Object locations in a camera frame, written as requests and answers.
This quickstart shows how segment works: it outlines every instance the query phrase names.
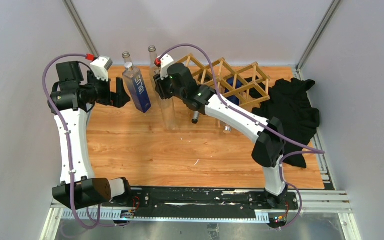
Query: gray wall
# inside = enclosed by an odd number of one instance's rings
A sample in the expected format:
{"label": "gray wall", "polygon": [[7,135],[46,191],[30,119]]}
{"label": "gray wall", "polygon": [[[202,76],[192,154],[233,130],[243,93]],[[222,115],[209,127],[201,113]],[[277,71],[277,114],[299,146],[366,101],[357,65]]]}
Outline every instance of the gray wall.
{"label": "gray wall", "polygon": [[303,75],[362,239],[384,239],[384,1],[344,0]]}
{"label": "gray wall", "polygon": [[0,1],[0,240],[40,236],[61,174],[42,73],[54,57],[86,51],[62,1]]}
{"label": "gray wall", "polygon": [[[96,48],[122,64],[129,51],[149,64],[148,46],[161,54],[191,43],[211,60],[235,65],[297,64],[332,0],[74,0]],[[174,59],[192,52],[173,52]],[[195,56],[204,60],[194,51]]]}

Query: wooden floor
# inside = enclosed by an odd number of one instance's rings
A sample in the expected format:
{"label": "wooden floor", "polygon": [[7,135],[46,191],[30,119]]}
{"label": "wooden floor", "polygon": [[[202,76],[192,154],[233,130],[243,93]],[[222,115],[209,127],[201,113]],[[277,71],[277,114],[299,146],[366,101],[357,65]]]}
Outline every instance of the wooden floor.
{"label": "wooden floor", "polygon": [[[263,169],[251,157],[254,146],[240,132],[224,134],[216,119],[203,115],[192,124],[192,111],[177,98],[179,130],[165,130],[148,67],[140,69],[152,103],[147,113],[138,111],[133,102],[120,109],[97,105],[92,112],[87,142],[97,178],[126,177],[132,186],[264,187]],[[112,84],[123,71],[122,66],[110,69]],[[263,67],[263,71],[273,80],[293,77],[288,67]],[[301,189],[323,189],[316,157],[305,159],[307,169],[285,165],[286,180]]]}

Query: clear plastic bottle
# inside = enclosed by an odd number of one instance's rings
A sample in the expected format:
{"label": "clear plastic bottle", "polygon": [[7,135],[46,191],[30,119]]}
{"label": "clear plastic bottle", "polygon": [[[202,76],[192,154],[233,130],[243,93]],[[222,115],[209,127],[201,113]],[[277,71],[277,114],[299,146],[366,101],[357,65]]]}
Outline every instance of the clear plastic bottle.
{"label": "clear plastic bottle", "polygon": [[168,130],[175,130],[177,128],[176,123],[176,113],[175,113],[175,105],[173,101],[173,97],[170,99],[161,99],[160,95],[155,90],[155,81],[154,76],[156,74],[160,73],[160,68],[155,66],[154,62],[157,58],[157,49],[155,46],[149,46],[149,58],[150,58],[150,65],[149,65],[149,78],[152,83],[152,89],[156,96],[156,101],[158,102],[158,105],[161,109],[162,113],[162,120],[164,121],[165,128]]}

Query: glass bottle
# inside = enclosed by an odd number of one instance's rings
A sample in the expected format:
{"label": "glass bottle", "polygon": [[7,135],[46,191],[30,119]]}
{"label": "glass bottle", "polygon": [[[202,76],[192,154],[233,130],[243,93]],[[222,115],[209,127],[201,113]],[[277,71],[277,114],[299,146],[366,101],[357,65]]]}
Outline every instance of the glass bottle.
{"label": "glass bottle", "polygon": [[130,57],[130,53],[128,51],[123,52],[123,60],[124,60],[124,64],[133,63],[132,58]]}
{"label": "glass bottle", "polygon": [[161,109],[162,113],[162,120],[164,122],[164,126],[168,130],[175,130],[177,128],[176,124],[176,113],[175,113],[175,105],[173,98],[170,99],[161,99],[160,95],[155,90],[156,84],[154,81],[154,76],[156,74],[160,73],[160,68],[155,66],[155,59],[157,58],[157,49],[155,46],[149,46],[149,58],[150,58],[150,65],[149,65],[149,78],[152,83],[152,89],[156,96],[156,101]]}
{"label": "glass bottle", "polygon": [[123,80],[130,92],[130,97],[136,108],[139,111],[146,113],[151,108],[151,101],[141,70],[129,61],[126,62],[124,67]]}

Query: bottle cap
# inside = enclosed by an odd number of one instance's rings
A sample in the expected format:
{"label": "bottle cap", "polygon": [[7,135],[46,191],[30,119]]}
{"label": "bottle cap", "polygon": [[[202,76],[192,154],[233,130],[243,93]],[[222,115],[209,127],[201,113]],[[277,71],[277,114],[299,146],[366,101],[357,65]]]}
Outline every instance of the bottle cap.
{"label": "bottle cap", "polygon": [[124,64],[124,67],[127,69],[127,70],[132,70],[132,68],[133,68],[133,63],[131,63],[131,62],[126,62],[125,64]]}

